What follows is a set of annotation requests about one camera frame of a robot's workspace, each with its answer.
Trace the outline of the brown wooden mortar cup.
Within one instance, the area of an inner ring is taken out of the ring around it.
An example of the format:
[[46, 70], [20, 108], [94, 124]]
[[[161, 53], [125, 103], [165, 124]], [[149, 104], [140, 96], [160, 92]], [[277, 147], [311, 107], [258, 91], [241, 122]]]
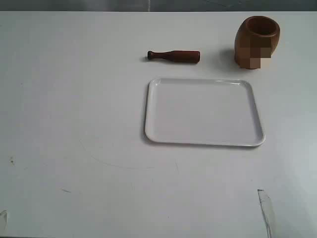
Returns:
[[244, 69], [260, 69], [270, 63], [280, 38], [276, 21], [265, 16], [251, 16], [240, 25], [234, 46], [235, 62]]

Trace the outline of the white rectangular plastic tray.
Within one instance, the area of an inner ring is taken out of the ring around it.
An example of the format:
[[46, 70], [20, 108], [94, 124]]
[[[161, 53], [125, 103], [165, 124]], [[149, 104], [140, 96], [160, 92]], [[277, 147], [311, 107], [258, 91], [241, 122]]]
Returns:
[[144, 132], [156, 143], [257, 147], [265, 141], [253, 89], [244, 80], [152, 80]]

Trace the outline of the brown wooden pestle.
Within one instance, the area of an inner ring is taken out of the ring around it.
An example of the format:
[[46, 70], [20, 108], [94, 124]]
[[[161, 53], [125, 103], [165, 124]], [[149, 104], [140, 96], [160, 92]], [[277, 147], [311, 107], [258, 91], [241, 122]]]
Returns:
[[198, 63], [200, 61], [199, 51], [170, 51], [170, 52], [147, 52], [148, 60], [168, 60], [177, 63]]

